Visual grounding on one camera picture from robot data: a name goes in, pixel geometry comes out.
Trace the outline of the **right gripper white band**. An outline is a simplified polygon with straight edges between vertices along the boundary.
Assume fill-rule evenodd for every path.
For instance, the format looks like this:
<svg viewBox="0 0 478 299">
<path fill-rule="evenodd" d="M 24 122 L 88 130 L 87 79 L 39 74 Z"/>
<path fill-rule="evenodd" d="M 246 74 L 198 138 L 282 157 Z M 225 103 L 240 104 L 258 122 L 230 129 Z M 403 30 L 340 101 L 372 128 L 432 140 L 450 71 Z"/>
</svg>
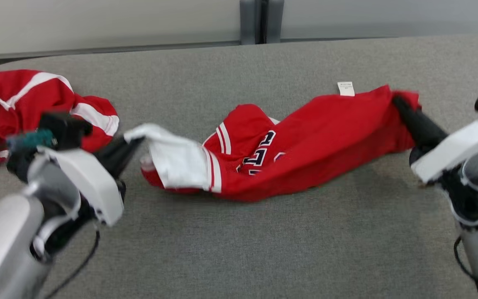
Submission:
<svg viewBox="0 0 478 299">
<path fill-rule="evenodd" d="M 451 170 L 478 154 L 478 120 L 449 135 L 423 113 L 421 107 L 411 106 L 402 96 L 393 97 L 393 104 L 400 114 L 415 146 L 430 150 L 411 166 L 413 173 L 424 183 L 435 181 L 442 172 Z"/>
</svg>

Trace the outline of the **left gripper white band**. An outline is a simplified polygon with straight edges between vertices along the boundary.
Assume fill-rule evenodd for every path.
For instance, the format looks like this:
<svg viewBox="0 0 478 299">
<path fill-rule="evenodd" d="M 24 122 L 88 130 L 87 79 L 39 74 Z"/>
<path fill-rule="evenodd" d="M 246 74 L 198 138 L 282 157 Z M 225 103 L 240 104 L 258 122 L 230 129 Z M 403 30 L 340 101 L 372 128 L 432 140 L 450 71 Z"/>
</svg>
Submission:
<svg viewBox="0 0 478 299">
<path fill-rule="evenodd" d="M 114 226 L 124 210 L 118 179 L 144 142 L 143 137 L 127 141 L 116 137 L 92 155 L 80 148 L 67 151 L 40 146 L 39 152 L 55 159 L 59 168 L 97 212 L 97 219 Z"/>
</svg>

